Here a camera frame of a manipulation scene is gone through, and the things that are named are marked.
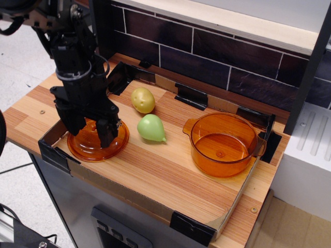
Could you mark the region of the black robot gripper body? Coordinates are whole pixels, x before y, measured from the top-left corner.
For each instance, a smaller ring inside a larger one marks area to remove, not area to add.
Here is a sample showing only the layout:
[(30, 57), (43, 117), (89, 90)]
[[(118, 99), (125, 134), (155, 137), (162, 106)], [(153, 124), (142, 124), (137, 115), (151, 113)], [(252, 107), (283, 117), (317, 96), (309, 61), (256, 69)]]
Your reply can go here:
[(84, 118), (94, 121), (119, 118), (118, 107), (107, 96), (108, 82), (104, 73), (58, 73), (56, 76), (63, 82), (63, 86), (53, 86), (50, 89), (55, 96), (56, 106), (71, 108)]

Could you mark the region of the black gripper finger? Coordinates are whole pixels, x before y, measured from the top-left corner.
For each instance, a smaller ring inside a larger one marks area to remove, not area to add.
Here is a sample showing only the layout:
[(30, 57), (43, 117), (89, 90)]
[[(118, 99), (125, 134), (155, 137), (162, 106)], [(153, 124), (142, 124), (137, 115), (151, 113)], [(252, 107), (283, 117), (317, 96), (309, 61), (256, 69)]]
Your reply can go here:
[(119, 118), (112, 120), (100, 119), (96, 122), (101, 148), (108, 148), (113, 140), (118, 137), (120, 125), (121, 120)]
[(80, 115), (75, 110), (58, 105), (56, 109), (63, 124), (72, 135), (78, 135), (80, 130), (86, 126), (84, 116)]

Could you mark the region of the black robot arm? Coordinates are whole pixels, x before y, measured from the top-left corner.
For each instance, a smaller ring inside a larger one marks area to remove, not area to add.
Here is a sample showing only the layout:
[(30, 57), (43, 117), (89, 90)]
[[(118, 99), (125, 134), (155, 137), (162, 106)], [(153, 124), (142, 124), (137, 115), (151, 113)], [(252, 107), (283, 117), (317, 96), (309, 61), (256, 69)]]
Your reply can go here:
[(54, 60), (63, 85), (50, 92), (67, 130), (78, 135), (86, 119), (94, 120), (100, 146), (109, 147), (118, 136), (119, 109), (106, 93), (109, 64), (96, 53), (96, 37), (80, 7), (74, 1), (1, 1), (1, 19), (12, 22), (1, 30), (5, 36), (31, 26)]

